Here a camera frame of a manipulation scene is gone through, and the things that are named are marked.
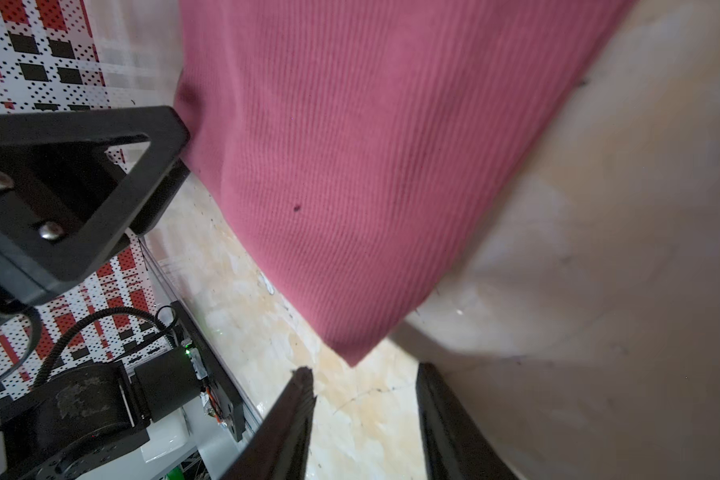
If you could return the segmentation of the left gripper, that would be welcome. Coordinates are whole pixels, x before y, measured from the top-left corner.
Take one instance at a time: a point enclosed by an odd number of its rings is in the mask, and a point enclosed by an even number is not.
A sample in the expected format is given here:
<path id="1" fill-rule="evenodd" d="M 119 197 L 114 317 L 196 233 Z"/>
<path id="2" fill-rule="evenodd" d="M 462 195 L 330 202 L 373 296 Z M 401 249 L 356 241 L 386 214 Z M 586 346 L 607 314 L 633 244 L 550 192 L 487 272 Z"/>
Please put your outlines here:
<path id="1" fill-rule="evenodd" d="M 168 106 L 0 115 L 0 325 L 126 249 L 189 138 Z"/>

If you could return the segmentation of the maroon tank top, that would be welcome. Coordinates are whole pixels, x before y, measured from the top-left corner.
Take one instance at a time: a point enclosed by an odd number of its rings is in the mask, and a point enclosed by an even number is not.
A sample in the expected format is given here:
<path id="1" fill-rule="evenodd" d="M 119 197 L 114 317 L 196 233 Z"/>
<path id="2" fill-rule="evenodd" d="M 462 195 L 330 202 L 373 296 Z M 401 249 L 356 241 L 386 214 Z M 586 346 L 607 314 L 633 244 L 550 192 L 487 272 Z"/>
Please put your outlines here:
<path id="1" fill-rule="evenodd" d="M 628 1 L 183 1 L 184 159 L 358 364 L 435 289 Z"/>

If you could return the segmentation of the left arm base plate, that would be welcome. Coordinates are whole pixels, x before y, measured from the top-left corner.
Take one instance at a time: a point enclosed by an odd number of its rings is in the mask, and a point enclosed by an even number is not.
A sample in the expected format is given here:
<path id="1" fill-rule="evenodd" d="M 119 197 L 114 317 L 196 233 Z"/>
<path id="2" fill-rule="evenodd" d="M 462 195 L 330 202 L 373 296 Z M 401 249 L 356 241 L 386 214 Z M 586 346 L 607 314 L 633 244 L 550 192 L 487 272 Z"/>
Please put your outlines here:
<path id="1" fill-rule="evenodd" d="M 242 441 L 247 422 L 241 393 L 183 303 L 176 300 L 170 303 L 170 307 L 175 316 L 177 343 L 194 365 L 210 414 L 236 442 Z"/>

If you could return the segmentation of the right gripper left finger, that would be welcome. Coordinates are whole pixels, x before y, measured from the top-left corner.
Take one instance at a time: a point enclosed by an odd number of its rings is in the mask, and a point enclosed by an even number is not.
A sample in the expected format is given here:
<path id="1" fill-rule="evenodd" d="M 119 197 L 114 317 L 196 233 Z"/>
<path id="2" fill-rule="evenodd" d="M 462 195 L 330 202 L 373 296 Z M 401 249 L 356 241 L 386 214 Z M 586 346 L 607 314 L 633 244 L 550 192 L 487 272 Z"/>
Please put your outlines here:
<path id="1" fill-rule="evenodd" d="M 300 367 L 247 447 L 221 478 L 304 479 L 315 404 L 312 370 Z"/>

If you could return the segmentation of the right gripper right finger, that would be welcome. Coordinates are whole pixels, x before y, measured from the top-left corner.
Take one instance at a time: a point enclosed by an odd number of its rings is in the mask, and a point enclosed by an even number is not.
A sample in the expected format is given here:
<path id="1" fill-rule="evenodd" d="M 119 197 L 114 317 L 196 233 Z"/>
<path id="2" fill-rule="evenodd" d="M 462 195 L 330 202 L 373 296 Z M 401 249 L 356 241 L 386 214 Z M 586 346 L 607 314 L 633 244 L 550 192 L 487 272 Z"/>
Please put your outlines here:
<path id="1" fill-rule="evenodd" d="M 416 395 L 429 479 L 517 479 L 435 365 L 419 365 Z"/>

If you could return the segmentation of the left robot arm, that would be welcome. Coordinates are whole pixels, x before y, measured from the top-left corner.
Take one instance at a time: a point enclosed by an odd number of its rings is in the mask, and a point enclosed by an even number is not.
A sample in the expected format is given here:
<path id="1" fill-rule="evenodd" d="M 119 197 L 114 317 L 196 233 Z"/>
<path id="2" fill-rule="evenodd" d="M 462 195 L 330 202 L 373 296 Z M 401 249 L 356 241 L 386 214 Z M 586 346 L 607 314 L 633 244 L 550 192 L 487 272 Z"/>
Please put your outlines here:
<path id="1" fill-rule="evenodd" d="M 38 308 L 149 232 L 188 170 L 190 135 L 169 106 L 0 115 L 0 327 L 25 316 L 27 348 L 42 337 Z M 200 389 L 192 366 L 163 355 L 129 374 L 119 360 L 55 374 L 87 326 L 68 329 L 30 391 L 0 410 L 7 479 L 75 479 L 144 445 L 149 425 Z"/>

